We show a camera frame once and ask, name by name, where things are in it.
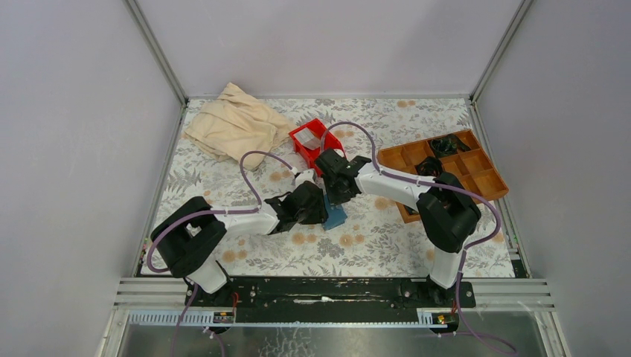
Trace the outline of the blue card holder wallet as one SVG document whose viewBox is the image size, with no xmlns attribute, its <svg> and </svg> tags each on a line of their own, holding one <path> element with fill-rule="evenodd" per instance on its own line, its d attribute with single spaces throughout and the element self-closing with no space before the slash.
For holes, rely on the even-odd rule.
<svg viewBox="0 0 631 357">
<path fill-rule="evenodd" d="M 334 205 L 330 202 L 328 195 L 324 196 L 324 207 L 326 209 L 328 218 L 322 224 L 322 227 L 325 231 L 330 231 L 340 225 L 343 225 L 347 219 L 347 214 L 345 213 L 342 205 Z"/>
</svg>

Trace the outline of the red plastic bin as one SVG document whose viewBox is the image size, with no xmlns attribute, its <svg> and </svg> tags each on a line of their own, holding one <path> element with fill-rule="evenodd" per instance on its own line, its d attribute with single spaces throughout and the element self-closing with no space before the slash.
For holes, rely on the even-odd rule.
<svg viewBox="0 0 631 357">
<path fill-rule="evenodd" d="M 305 160 L 310 169 L 315 170 L 318 177 L 321 176 L 321 171 L 317 167 L 315 160 L 321 154 L 322 140 L 324 140 L 325 149 L 334 149 L 338 154 L 345 157 L 342 143 L 334 134 L 330 132 L 325 134 L 326 129 L 327 127 L 318 118 L 315 118 L 289 133 L 294 151 Z"/>
</svg>

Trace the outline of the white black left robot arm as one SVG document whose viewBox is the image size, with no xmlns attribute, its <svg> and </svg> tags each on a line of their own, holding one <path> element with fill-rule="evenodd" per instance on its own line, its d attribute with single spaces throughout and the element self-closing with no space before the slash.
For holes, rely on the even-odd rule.
<svg viewBox="0 0 631 357">
<path fill-rule="evenodd" d="M 265 199 L 259 207 L 213 209 L 201 196 L 195 196 L 151 233 L 147 267 L 193 282 L 209 303 L 220 306 L 231 295 L 227 273 L 211 259 L 222 239 L 279 234 L 295 225 L 315 225 L 327 219 L 324 191 L 311 181 Z"/>
</svg>

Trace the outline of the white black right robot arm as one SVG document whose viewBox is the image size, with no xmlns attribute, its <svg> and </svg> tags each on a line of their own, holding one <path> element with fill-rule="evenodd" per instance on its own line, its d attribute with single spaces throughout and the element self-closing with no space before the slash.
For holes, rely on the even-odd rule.
<svg viewBox="0 0 631 357">
<path fill-rule="evenodd" d="M 448 172 L 438 177 L 416 176 L 381 167 L 359 155 L 349 161 L 333 149 L 323 151 L 315 165 L 334 205 L 368 194 L 414 208 L 435 250 L 427 297 L 436 306 L 445 306 L 455 298 L 463 246 L 481 218 L 477 204 L 483 202 L 482 196 L 465 190 Z"/>
</svg>

